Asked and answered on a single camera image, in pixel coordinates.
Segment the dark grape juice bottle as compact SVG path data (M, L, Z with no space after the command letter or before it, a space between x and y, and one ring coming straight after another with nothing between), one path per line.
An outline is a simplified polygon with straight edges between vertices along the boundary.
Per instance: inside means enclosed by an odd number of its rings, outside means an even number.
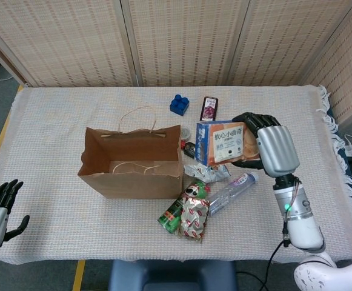
M203 100L201 110L201 121L215 121L218 110L219 100L214 97L206 96Z

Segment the clear plastic water bottle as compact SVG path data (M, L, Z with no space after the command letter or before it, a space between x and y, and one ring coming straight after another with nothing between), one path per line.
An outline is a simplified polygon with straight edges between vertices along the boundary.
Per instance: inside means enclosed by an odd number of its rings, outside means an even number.
M210 202L209 215L214 216L223 208L231 204L239 195L254 186L259 180L255 172L244 173L224 188L218 190L208 200Z

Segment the red silver snack packet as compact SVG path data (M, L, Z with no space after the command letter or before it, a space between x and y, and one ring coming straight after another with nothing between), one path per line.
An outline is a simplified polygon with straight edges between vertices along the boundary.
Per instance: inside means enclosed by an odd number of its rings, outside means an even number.
M183 197L178 235L202 241L210 203L206 199Z

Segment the small black device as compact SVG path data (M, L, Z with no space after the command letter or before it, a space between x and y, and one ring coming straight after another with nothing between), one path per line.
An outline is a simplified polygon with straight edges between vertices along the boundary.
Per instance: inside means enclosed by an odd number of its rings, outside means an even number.
M196 154L196 146L192 142L186 142L183 148L183 152L185 155L188 157L195 159L195 154Z

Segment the white woven tablecloth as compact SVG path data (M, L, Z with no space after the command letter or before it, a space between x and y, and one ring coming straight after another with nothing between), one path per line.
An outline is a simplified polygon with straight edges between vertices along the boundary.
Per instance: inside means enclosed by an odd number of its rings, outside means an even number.
M176 94L189 99L184 116L170 111ZM26 88L12 105L0 149L0 184L18 179L8 221L25 215L25 232L0 248L0 261L23 264L68 259L268 259L282 238L272 186L259 182L210 218L201 242L169 234L158 217L168 199L107 199L79 176L85 130L184 125L194 130L205 96L219 100L218 118L243 112L274 116L288 127L310 205L336 261L352 259L352 190L324 122L322 87Z

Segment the blue building block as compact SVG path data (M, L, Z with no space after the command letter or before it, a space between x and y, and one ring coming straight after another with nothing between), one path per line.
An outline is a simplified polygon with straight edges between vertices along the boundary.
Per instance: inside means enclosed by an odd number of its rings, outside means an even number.
M170 111L177 115L184 116L189 104L190 102L188 98L183 97L180 94L176 94L170 103Z

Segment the bamboo folding screen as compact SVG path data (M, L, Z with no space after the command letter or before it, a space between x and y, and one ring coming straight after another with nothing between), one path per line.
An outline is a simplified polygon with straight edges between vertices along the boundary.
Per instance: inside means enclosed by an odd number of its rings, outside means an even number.
M33 87L324 85L352 120L352 0L0 0Z

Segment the blue orange cookie box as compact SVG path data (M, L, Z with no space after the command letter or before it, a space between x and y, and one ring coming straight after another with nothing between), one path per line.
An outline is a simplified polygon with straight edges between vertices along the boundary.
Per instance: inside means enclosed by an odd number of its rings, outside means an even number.
M195 160L205 166L259 159L256 138L244 122L196 124Z

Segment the brown paper bag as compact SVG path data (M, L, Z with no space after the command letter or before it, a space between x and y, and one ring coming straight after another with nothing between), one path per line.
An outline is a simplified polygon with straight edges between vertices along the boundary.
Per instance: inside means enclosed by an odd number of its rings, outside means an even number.
M182 191L181 127L87 128L78 176L106 198L172 199Z

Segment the silver snack pouch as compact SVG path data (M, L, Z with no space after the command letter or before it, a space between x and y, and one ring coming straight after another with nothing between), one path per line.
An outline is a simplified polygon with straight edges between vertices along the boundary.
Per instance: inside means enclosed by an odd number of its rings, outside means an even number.
M204 183L223 181L231 176L226 165L205 166L202 164L184 165L184 173Z

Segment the right black grey robot hand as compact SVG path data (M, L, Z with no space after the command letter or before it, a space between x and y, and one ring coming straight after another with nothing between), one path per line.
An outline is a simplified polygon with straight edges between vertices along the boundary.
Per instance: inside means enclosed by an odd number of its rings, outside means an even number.
M271 178L289 175L300 166L296 148L286 126L271 115L245 112L232 119L243 122L256 138L259 160L236 161L234 166L262 169Z

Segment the green chips can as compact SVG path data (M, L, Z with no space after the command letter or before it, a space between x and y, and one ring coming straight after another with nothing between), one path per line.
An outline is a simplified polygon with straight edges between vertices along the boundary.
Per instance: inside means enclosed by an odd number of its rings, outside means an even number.
M180 196L172 203L172 205L158 218L158 223L169 233L178 235L178 227L180 225L180 215L183 197L191 197L196 199L207 199L210 193L210 186L206 183L195 180L191 183Z

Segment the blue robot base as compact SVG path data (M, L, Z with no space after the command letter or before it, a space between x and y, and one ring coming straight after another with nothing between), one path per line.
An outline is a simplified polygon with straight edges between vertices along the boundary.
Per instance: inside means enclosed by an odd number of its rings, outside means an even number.
M115 260L108 291L238 291L233 261Z

